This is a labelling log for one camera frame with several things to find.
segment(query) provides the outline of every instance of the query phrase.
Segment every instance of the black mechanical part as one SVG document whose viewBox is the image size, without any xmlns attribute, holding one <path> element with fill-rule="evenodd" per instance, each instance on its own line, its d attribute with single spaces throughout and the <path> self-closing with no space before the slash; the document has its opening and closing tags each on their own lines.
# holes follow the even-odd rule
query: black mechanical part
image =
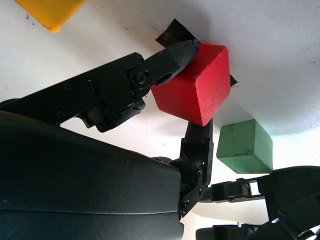
<svg viewBox="0 0 320 240">
<path fill-rule="evenodd" d="M 0 110 L 56 126 L 78 117 L 87 128 L 108 131 L 139 114 L 150 86 L 181 72 L 196 56 L 197 42 L 177 43 L 147 61 L 132 53 L 21 99 L 6 101 Z"/>
<path fill-rule="evenodd" d="M 196 40 L 197 38 L 177 19 L 174 19 L 168 28 L 156 39 L 156 41 L 165 48 L 186 40 Z M 233 76 L 230 74 L 230 86 L 237 84 Z"/>
<path fill-rule="evenodd" d="M 244 240 L 258 229 L 258 225 L 214 225 L 198 229 L 196 240 Z"/>
<path fill-rule="evenodd" d="M 260 195 L 252 195 L 252 182 L 257 182 Z M 245 239 L 305 240 L 310 229 L 320 225 L 320 187 L 312 183 L 320 183 L 320 167 L 288 167 L 262 177 L 214 184 L 201 202 L 265 199 L 269 221 Z"/>
<path fill-rule="evenodd" d="M 206 126 L 188 123 L 180 158 L 170 162 L 181 174 L 180 217 L 183 218 L 208 189 L 213 160 L 213 120 Z"/>
<path fill-rule="evenodd" d="M 181 239 L 169 165 L 0 111 L 1 240 Z"/>
</svg>

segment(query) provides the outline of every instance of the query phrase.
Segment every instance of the black servo bracket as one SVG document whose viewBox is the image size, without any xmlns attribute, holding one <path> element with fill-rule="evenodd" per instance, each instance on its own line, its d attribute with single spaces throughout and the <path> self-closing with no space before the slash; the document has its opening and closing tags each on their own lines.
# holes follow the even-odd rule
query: black servo bracket
<svg viewBox="0 0 320 240">
<path fill-rule="evenodd" d="M 180 158 L 170 162 L 181 174 L 179 217 L 199 202 L 211 181 L 213 161 L 213 120 L 205 126 L 188 123 L 181 140 Z"/>
<path fill-rule="evenodd" d="M 0 110 L 60 125 L 78 117 L 100 132 L 117 127 L 145 108 L 151 85 L 169 81 L 196 56 L 197 40 L 180 42 L 144 60 L 138 53 L 119 58 L 20 99 Z"/>
</svg>

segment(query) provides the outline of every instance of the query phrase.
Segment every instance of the wooden block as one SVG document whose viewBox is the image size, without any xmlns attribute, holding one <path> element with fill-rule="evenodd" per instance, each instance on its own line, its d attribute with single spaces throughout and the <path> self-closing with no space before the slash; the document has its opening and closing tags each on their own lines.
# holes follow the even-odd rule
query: wooden block
<svg viewBox="0 0 320 240">
<path fill-rule="evenodd" d="M 199 126 L 207 125 L 230 93 L 228 48 L 200 44 L 190 65 L 151 90 L 161 111 Z"/>
<path fill-rule="evenodd" d="M 52 33 L 57 33 L 86 0 L 15 0 Z"/>
<path fill-rule="evenodd" d="M 221 128 L 216 157 L 237 174 L 269 174 L 273 142 L 256 120 Z"/>
</svg>

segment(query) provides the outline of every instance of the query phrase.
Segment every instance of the black plastic cover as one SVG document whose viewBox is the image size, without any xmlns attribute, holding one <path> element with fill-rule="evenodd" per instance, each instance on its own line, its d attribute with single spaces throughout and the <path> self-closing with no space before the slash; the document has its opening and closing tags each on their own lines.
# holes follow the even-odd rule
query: black plastic cover
<svg viewBox="0 0 320 240">
<path fill-rule="evenodd" d="M 0 239 L 181 239 L 168 164 L 0 111 Z"/>
</svg>

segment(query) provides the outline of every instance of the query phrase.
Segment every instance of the black tape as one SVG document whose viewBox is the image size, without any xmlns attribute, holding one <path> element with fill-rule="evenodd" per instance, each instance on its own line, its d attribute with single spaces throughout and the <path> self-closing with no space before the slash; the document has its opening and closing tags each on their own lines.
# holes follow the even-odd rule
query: black tape
<svg viewBox="0 0 320 240">
<path fill-rule="evenodd" d="M 156 39 L 162 46 L 169 47 L 172 44 L 197 39 L 185 26 L 183 26 L 177 19 L 174 19 L 168 28 Z M 233 76 L 230 75 L 230 86 L 237 84 Z"/>
</svg>

